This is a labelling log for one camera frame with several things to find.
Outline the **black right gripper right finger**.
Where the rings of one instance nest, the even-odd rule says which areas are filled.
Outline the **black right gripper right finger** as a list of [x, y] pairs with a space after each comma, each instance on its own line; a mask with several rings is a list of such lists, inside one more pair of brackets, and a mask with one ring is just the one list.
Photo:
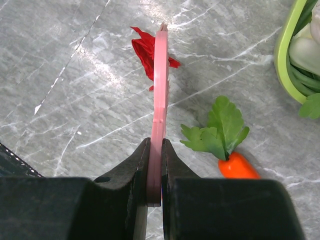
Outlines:
[[303, 240], [285, 187], [272, 179], [202, 178], [164, 139], [163, 233], [166, 240]]

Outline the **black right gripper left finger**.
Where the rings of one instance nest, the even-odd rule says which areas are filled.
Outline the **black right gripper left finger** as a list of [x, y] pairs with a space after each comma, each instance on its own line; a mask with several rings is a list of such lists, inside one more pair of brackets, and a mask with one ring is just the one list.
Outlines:
[[86, 177], [0, 177], [3, 240], [143, 240], [150, 139], [112, 170]]

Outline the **pink plastic brush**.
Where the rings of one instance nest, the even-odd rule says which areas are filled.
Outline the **pink plastic brush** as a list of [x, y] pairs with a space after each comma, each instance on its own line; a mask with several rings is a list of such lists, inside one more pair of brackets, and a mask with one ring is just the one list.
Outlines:
[[153, 73], [154, 114], [146, 177], [146, 205], [148, 207], [159, 207], [162, 195], [162, 144], [166, 136], [169, 95], [168, 25], [164, 22], [155, 36]]

